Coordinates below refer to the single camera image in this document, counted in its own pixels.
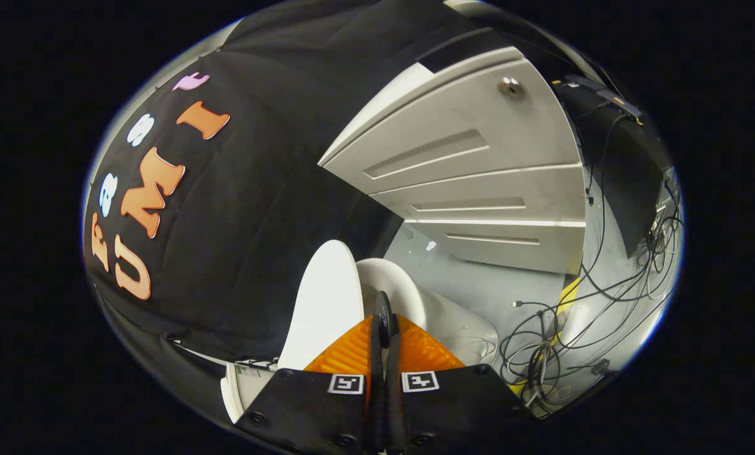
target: cabinet door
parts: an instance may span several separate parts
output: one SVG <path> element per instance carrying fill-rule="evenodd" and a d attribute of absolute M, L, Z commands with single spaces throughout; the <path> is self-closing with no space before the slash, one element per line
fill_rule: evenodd
<path fill-rule="evenodd" d="M 453 68 L 432 75 L 426 92 L 409 90 L 360 133 L 348 127 L 323 166 L 407 222 L 431 221 L 415 227 L 457 257 L 575 273 L 586 212 L 568 119 L 530 61 L 493 56 L 456 78 Z M 502 93 L 503 78 L 518 96 Z"/>

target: orange letter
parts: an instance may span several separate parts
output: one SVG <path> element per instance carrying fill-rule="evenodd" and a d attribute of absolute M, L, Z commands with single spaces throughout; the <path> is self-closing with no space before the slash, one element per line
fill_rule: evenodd
<path fill-rule="evenodd" d="M 175 191 L 186 170 L 183 165 L 173 166 L 164 161 L 158 156 L 157 148 L 152 147 L 138 167 L 144 186 L 126 191 L 120 209 L 122 215 L 130 214 L 147 230 L 147 237 L 155 237 L 161 216 L 158 213 L 150 214 L 144 209 L 163 209 L 164 198 L 161 198 L 156 185 L 164 190 L 164 196 L 169 196 Z"/>
<path fill-rule="evenodd" d="M 114 267 L 116 270 L 116 283 L 120 285 L 120 288 L 125 288 L 141 300 L 149 299 L 150 274 L 147 273 L 147 266 L 131 250 L 127 250 L 127 247 L 122 243 L 122 238 L 118 235 L 114 242 L 114 252 L 116 253 L 116 259 L 124 257 L 125 261 L 129 262 L 138 271 L 138 281 L 133 281 L 131 277 L 122 271 L 122 267 L 120 267 L 120 263 L 117 261 Z"/>
<path fill-rule="evenodd" d="M 204 134 L 204 139 L 208 139 L 216 135 L 228 123 L 228 119 L 230 118 L 231 116 L 228 114 L 217 115 L 215 112 L 208 111 L 204 107 L 204 102 L 198 101 L 188 107 L 175 123 L 182 124 L 186 122 L 191 124 Z"/>
<path fill-rule="evenodd" d="M 91 253 L 98 257 L 105 265 L 105 271 L 111 273 L 108 268 L 108 245 L 102 241 L 102 230 L 97 226 L 97 213 L 91 218 Z"/>

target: black fabric cover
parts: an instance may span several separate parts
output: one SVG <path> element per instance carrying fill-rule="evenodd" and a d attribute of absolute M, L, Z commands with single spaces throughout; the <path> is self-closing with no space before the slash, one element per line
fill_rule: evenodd
<path fill-rule="evenodd" d="M 83 245 L 89 277 L 106 301 L 151 333 L 223 359 L 279 355 L 305 266 L 325 241 L 355 259 L 381 256 L 400 219 L 317 166 L 378 90 L 445 40 L 475 29 L 439 0 L 302 0 L 245 17 L 224 47 L 175 75 L 120 129 L 89 189 Z M 193 90 L 172 87 L 199 72 Z M 175 124 L 196 101 L 231 118 L 208 140 Z M 138 147 L 126 140 L 138 118 L 155 124 Z M 122 216 L 124 193 L 141 187 L 138 165 L 151 147 L 186 173 L 155 210 L 153 239 Z M 118 178 L 111 212 L 99 191 Z M 91 217 L 108 244 L 107 273 L 91 254 Z M 120 289 L 114 237 L 147 266 L 148 300 Z M 133 268 L 120 260 L 131 277 Z"/>

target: metal knob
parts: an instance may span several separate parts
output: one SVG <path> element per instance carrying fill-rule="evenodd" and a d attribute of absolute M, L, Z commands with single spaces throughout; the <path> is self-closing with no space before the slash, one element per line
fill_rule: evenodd
<path fill-rule="evenodd" d="M 510 100 L 520 100 L 524 95 L 524 86 L 514 78 L 501 78 L 498 81 L 498 90 Z"/>

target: label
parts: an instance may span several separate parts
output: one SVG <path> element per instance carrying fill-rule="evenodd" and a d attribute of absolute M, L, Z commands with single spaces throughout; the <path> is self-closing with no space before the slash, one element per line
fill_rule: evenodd
<path fill-rule="evenodd" d="M 413 392 L 430 392 L 439 389 L 439 382 L 436 381 L 435 372 L 404 372 L 403 373 L 403 392 L 412 394 Z"/>
<path fill-rule="evenodd" d="M 241 365 L 236 366 L 236 373 L 242 375 L 249 375 L 250 377 L 259 377 L 259 372 L 256 369 L 244 367 Z"/>
<path fill-rule="evenodd" d="M 363 395 L 364 375 L 362 374 L 334 374 L 329 381 L 328 392 L 341 395 Z"/>

